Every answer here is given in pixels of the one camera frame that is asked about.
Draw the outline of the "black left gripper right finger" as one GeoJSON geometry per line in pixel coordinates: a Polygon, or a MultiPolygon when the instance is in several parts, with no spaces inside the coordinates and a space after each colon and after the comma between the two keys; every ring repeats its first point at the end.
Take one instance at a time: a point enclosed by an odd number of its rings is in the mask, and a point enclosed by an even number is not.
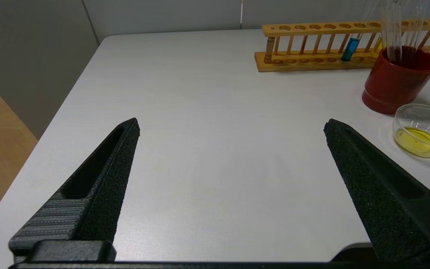
{"type": "Polygon", "coordinates": [[[378,260],[430,262],[430,189],[348,124],[324,134],[378,260]]]}

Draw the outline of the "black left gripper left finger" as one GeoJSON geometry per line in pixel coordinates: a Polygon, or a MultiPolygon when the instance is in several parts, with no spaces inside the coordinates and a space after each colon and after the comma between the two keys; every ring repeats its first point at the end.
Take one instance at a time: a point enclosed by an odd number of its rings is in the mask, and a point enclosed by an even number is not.
{"type": "Polygon", "coordinates": [[[30,251],[45,240],[112,242],[139,136],[137,119],[117,125],[10,239],[9,249],[30,251]]]}

